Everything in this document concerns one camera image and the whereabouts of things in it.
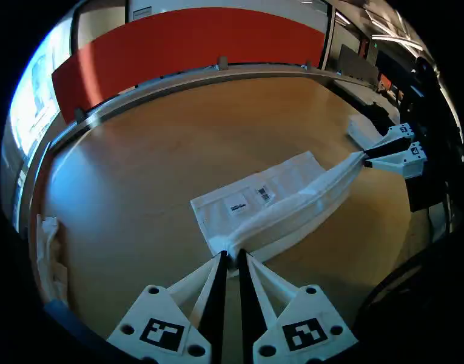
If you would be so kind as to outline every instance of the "wall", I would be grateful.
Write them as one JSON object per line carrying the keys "label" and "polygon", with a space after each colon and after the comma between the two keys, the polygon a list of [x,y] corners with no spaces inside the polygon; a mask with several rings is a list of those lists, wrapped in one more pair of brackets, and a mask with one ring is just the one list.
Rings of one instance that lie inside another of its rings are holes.
{"label": "wall", "polygon": [[129,0],[129,19],[134,10],[148,6],[152,6],[153,14],[198,7],[242,8],[282,16],[322,33],[326,33],[328,27],[325,14],[298,0]]}
{"label": "wall", "polygon": [[343,44],[355,53],[358,53],[360,50],[360,40],[340,24],[336,23],[333,32],[333,40],[331,41],[331,48],[329,49],[328,69],[337,70],[336,67]]}
{"label": "wall", "polygon": [[165,12],[87,44],[53,72],[53,85],[69,123],[77,107],[90,110],[136,84],[216,64],[219,56],[227,56],[230,63],[309,61],[317,67],[324,36],[282,16],[242,8]]}
{"label": "wall", "polygon": [[124,25],[125,0],[92,0],[79,9],[77,44],[84,47],[95,38]]}
{"label": "wall", "polygon": [[21,194],[21,207],[19,209],[19,233],[24,234],[27,228],[29,218],[29,207],[35,185],[36,172],[38,170],[39,162],[41,161],[43,151],[49,142],[55,139],[67,127],[61,113],[58,113],[51,125],[48,127],[45,135],[43,136],[40,144],[33,154],[33,158],[29,162],[28,172],[24,181],[22,194]]}

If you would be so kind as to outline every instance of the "red wall panel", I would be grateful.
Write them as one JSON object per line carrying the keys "label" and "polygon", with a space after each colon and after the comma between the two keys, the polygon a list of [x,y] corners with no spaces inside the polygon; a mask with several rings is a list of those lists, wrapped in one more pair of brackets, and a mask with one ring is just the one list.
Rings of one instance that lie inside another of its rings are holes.
{"label": "red wall panel", "polygon": [[152,78],[216,64],[280,62],[318,66],[324,34],[304,24],[238,8],[192,8],[130,22],[87,44],[52,75],[67,123]]}

